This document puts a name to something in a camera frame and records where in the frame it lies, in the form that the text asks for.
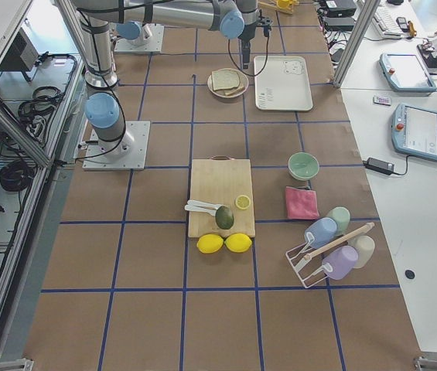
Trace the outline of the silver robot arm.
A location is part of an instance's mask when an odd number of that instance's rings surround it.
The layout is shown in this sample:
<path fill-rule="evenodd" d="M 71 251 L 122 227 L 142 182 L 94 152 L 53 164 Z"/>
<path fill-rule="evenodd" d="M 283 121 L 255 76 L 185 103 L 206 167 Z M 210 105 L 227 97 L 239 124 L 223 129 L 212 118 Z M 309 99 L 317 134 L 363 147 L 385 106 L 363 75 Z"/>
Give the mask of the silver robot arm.
<path fill-rule="evenodd" d="M 256 1 L 72 1 L 87 55 L 86 83 L 90 97 L 84 112 L 108 154 L 125 145 L 125 113 L 115 93 L 118 78 L 111 55 L 110 24 L 187 26 L 218 31 L 239 39 L 249 56 L 250 41 L 259 23 Z"/>

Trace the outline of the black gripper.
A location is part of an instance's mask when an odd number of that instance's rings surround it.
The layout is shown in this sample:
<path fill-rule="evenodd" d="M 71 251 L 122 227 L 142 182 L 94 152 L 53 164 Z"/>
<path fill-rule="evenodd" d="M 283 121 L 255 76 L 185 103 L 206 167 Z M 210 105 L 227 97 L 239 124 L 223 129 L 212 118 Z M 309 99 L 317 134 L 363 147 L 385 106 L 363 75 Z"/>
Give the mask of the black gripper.
<path fill-rule="evenodd" d="M 243 70 L 247 70 L 250 64 L 251 43 L 249 40 L 241 40 L 241 65 Z"/>

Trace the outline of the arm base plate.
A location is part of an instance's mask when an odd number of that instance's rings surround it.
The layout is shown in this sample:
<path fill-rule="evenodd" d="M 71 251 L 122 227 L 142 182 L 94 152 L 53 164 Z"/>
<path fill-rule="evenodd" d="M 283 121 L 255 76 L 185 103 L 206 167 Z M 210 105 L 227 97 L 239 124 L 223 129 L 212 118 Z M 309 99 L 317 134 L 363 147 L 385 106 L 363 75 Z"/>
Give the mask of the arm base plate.
<path fill-rule="evenodd" d="M 125 136 L 121 144 L 99 141 L 94 129 L 90 140 L 97 144 L 88 145 L 83 155 L 83 170 L 86 171 L 120 171 L 145 168 L 146 152 L 149 142 L 149 121 L 127 121 Z"/>
<path fill-rule="evenodd" d="M 134 21 L 116 24 L 112 31 L 113 50 L 118 54 L 160 53 L 163 34 L 164 26 L 158 24 Z"/>

